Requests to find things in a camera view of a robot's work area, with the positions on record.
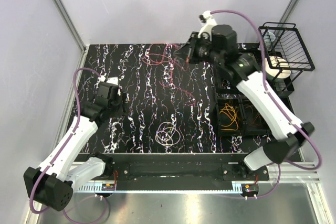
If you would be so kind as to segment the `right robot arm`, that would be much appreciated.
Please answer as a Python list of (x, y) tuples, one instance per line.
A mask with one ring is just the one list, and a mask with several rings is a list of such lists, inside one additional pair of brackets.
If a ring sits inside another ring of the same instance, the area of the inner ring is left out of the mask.
[(275, 140), (250, 152), (238, 167), (239, 176), (250, 180), (259, 168), (285, 161), (308, 140), (314, 126), (303, 123), (284, 105), (253, 57), (239, 52), (237, 34), (231, 26), (213, 26), (206, 35), (207, 39), (192, 32), (174, 56), (190, 64), (208, 62), (219, 67), (220, 75), (249, 99), (269, 126)]

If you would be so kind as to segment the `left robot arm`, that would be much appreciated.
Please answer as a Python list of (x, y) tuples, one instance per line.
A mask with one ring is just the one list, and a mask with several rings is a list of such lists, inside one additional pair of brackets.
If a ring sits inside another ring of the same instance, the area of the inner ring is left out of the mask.
[(41, 203), (56, 211), (69, 204), (74, 191), (88, 181), (113, 176), (113, 159), (101, 153), (91, 154), (83, 164), (71, 168), (86, 142), (109, 119), (128, 115), (128, 96), (116, 77), (98, 84), (92, 101), (80, 105), (80, 115), (52, 153), (36, 168), (28, 167), (23, 178), (29, 204)]

